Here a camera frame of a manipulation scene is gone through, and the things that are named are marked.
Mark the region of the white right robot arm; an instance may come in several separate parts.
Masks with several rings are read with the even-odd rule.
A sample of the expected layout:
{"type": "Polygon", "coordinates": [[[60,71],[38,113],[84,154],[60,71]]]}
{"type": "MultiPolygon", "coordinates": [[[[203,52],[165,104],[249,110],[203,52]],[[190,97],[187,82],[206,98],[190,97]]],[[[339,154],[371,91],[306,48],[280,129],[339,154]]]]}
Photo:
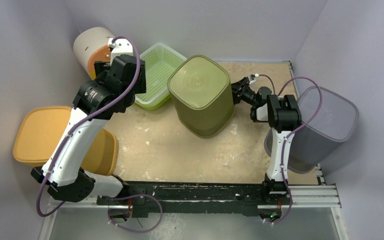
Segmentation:
{"type": "Polygon", "coordinates": [[[281,194],[288,193],[289,153],[295,130],[301,126],[302,115],[297,100],[291,94],[278,96],[265,86],[253,91],[251,84],[256,77],[256,74],[251,74],[230,86],[233,104],[249,104],[250,119],[255,123],[268,123],[270,127],[270,161],[260,196],[264,202],[272,204],[281,194]]]}

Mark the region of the grey slatted waste basket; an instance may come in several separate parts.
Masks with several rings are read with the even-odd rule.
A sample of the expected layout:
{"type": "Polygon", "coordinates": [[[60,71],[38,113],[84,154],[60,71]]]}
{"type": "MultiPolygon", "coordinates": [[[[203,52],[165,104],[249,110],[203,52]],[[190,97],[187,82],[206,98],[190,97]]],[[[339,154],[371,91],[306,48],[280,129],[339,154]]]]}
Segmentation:
{"type": "Polygon", "coordinates": [[[351,138],[359,110],[350,100],[324,87],[309,87],[297,103],[302,121],[308,124],[293,137],[288,169],[306,174],[351,138]]]}

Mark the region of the olive green waste basket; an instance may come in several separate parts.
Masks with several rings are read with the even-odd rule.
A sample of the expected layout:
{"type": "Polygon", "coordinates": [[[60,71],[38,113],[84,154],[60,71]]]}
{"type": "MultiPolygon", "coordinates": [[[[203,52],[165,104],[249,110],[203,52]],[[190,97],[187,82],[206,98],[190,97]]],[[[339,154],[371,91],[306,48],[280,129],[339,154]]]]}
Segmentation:
{"type": "Polygon", "coordinates": [[[199,138],[217,135],[235,107],[229,73],[204,55],[193,55],[169,77],[167,88],[179,121],[199,138]]]}

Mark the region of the yellow slatted waste basket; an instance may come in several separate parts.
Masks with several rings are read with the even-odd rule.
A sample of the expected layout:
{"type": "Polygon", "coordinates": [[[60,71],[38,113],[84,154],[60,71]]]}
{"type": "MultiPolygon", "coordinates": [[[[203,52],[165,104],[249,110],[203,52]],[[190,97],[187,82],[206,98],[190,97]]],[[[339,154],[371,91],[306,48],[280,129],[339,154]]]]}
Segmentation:
{"type": "MultiPolygon", "coordinates": [[[[18,130],[13,157],[30,167],[41,167],[53,154],[69,122],[69,106],[40,107],[29,112],[18,130]]],[[[116,136],[100,130],[91,144],[81,167],[94,174],[110,176],[114,173],[119,144],[116,136]]]]}

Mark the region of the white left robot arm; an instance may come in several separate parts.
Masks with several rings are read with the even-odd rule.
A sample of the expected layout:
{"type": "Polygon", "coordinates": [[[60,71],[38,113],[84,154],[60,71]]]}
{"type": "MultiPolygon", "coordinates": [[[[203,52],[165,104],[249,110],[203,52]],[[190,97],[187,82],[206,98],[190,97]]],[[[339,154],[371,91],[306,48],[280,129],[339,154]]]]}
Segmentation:
{"type": "Polygon", "coordinates": [[[74,100],[70,118],[54,153],[32,177],[57,200],[77,203],[92,196],[109,197],[118,205],[126,203],[129,191],[115,175],[85,170],[81,164],[92,143],[114,113],[124,113],[135,95],[146,92],[145,62],[122,54],[112,63],[96,63],[100,73],[83,83],[74,100]]]}

